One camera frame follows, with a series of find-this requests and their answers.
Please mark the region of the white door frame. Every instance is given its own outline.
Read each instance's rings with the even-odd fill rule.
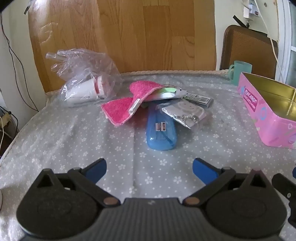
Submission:
[[[292,22],[289,1],[277,0],[277,5],[279,19],[278,60],[284,79],[282,80],[282,78],[280,78],[280,70],[278,65],[276,66],[275,79],[285,83],[290,65],[291,50],[295,51],[296,48],[292,47]]]

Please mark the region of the white wall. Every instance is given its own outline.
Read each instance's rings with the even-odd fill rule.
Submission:
[[[27,0],[15,0],[3,12],[3,25],[10,44],[16,55],[22,61],[25,69],[27,85],[30,96],[37,108],[41,110],[45,106],[45,95],[35,66],[33,51],[29,36],[28,16],[24,10]],[[33,107],[26,92],[24,77],[20,63],[14,58],[17,70],[17,81],[25,101]],[[0,89],[2,96],[0,104],[5,105],[19,120],[21,129],[36,111],[31,110],[21,99],[15,83],[15,73],[5,37],[0,31]]]
[[[274,40],[278,40],[278,17],[277,6],[274,4],[276,0],[257,0],[259,9],[267,24],[270,36]],[[240,0],[215,0],[215,25],[216,25],[216,48],[217,48],[217,64],[216,70],[220,68],[221,54],[223,48],[223,37],[226,28],[229,25],[238,25],[233,19],[236,15],[244,24],[247,20],[243,17],[244,6]],[[250,29],[267,33],[261,18],[254,18],[250,21]]]

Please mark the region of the clear plastic bag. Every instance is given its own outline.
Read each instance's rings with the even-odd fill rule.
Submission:
[[[109,101],[121,88],[123,80],[106,53],[71,49],[47,53],[46,58],[60,62],[52,66],[52,71],[66,81],[60,92],[66,106]]]
[[[209,121],[211,113],[185,99],[175,99],[157,105],[164,113],[191,130],[199,130]]]

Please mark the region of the white power adapter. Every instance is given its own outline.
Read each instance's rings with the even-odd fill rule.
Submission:
[[[244,18],[247,20],[252,20],[253,16],[260,17],[258,8],[256,7],[256,4],[254,0],[248,0],[249,8],[244,7]]]

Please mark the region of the green mug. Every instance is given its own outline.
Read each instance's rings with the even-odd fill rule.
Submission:
[[[235,61],[234,64],[229,67],[228,77],[233,85],[239,85],[239,76],[242,72],[251,73],[252,65],[243,61]]]

